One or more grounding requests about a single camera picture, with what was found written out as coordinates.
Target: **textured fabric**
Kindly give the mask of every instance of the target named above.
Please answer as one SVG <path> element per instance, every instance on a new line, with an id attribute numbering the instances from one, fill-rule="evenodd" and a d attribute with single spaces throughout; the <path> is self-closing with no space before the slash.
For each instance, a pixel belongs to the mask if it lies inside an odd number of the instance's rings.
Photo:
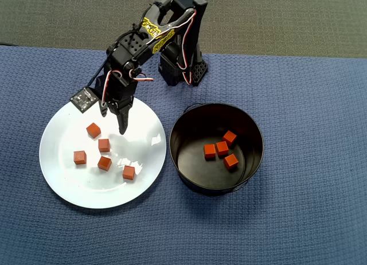
<path id="1" fill-rule="evenodd" d="M 0 0 L 0 41 L 102 49 L 155 0 Z M 367 57 L 367 0 L 208 0 L 204 53 Z"/>
<path id="2" fill-rule="evenodd" d="M 88 210 L 45 182 L 50 118 L 102 51 L 0 47 L 0 264 L 367 264 L 367 60 L 205 55 L 199 87 L 155 79 L 136 96 L 167 137 L 195 102 L 226 102 L 259 124 L 265 155 L 248 185 L 207 197 L 166 157 L 126 205 Z"/>

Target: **wooden block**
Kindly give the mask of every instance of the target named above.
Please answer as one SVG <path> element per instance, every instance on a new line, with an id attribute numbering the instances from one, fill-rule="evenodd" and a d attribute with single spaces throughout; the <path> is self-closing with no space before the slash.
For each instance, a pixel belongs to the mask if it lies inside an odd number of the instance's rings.
<path id="1" fill-rule="evenodd" d="M 204 146 L 204 157 L 205 159 L 214 158 L 216 156 L 216 147 L 214 144 Z"/>
<path id="2" fill-rule="evenodd" d="M 87 154 L 84 150 L 82 151 L 74 151 L 74 163 L 76 165 L 83 165 L 87 163 Z"/>
<path id="3" fill-rule="evenodd" d="M 224 158 L 224 165 L 227 169 L 233 169 L 239 164 L 239 160 L 237 160 L 234 154 L 227 156 Z"/>
<path id="4" fill-rule="evenodd" d="M 125 166 L 122 173 L 122 177 L 125 179 L 133 180 L 135 175 L 135 168 L 133 166 Z"/>
<path id="5" fill-rule="evenodd" d="M 224 156 L 228 154 L 228 146 L 226 141 L 217 143 L 217 154 L 218 156 Z"/>
<path id="6" fill-rule="evenodd" d="M 95 123 L 92 123 L 90 126 L 87 127 L 88 134 L 94 139 L 99 134 L 101 134 L 101 129 Z"/>
<path id="7" fill-rule="evenodd" d="M 235 133 L 230 132 L 228 130 L 227 133 L 223 136 L 223 141 L 225 141 L 227 145 L 231 147 L 234 141 L 236 140 L 236 137 L 237 135 Z"/>
<path id="8" fill-rule="evenodd" d="M 110 140 L 109 139 L 99 139 L 98 149 L 99 149 L 99 152 L 110 152 Z"/>
<path id="9" fill-rule="evenodd" d="M 110 169 L 110 166 L 112 165 L 112 161 L 111 159 L 107 158 L 107 157 L 104 157 L 102 156 L 100 159 L 99 159 L 99 162 L 98 162 L 98 167 L 100 169 L 103 169 L 105 171 L 108 171 Z"/>

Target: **blue tablecloth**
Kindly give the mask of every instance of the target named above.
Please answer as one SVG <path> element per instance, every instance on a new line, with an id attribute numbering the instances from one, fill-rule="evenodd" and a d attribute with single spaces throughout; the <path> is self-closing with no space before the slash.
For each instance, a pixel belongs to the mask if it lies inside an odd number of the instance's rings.
<path id="1" fill-rule="evenodd" d="M 169 136 L 195 102 L 224 102 L 260 126 L 265 155 L 236 193 L 190 191 L 167 154 L 153 186 L 88 210 L 45 182 L 50 118 L 105 58 L 95 50 L 0 47 L 0 264 L 367 264 L 367 60 L 206 54 L 199 87 L 155 78 L 136 97 Z"/>

